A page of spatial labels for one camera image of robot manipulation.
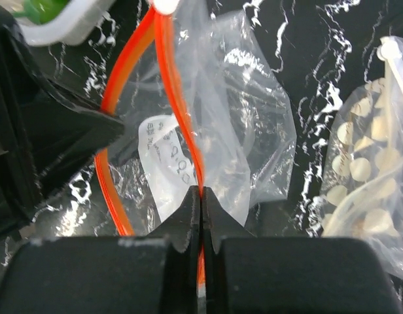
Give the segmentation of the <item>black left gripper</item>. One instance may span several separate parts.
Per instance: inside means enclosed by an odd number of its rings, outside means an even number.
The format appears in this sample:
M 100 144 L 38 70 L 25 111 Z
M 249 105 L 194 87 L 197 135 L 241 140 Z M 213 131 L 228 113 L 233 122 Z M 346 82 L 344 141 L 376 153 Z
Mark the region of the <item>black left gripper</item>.
M 12 14 L 0 5 L 0 239 L 58 193 L 42 170 L 79 169 L 124 123 L 41 72 Z

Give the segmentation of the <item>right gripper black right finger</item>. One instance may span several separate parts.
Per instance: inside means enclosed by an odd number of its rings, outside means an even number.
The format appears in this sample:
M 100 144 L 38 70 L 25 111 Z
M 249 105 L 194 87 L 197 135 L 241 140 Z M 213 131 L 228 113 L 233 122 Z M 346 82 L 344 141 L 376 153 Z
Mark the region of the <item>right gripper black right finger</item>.
M 403 313 L 367 243 L 255 237 L 210 188 L 201 202 L 208 313 Z

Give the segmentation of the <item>clear zip bag orange zipper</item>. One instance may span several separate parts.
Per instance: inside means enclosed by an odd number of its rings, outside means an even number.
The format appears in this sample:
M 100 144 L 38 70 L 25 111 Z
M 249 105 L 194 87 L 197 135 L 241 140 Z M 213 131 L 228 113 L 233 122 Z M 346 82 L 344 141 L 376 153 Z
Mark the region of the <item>clear zip bag orange zipper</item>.
M 210 18 L 204 1 L 153 1 L 121 51 L 101 108 L 123 135 L 95 158 L 120 235 L 143 236 L 210 188 L 240 225 L 287 198 L 296 131 L 243 11 Z

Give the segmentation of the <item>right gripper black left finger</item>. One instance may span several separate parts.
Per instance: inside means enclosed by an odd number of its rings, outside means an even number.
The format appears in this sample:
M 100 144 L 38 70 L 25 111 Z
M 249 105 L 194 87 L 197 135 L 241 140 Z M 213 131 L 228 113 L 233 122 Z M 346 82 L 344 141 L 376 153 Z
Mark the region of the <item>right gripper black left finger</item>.
M 145 236 L 32 239 L 0 284 L 0 313 L 195 313 L 201 199 Z

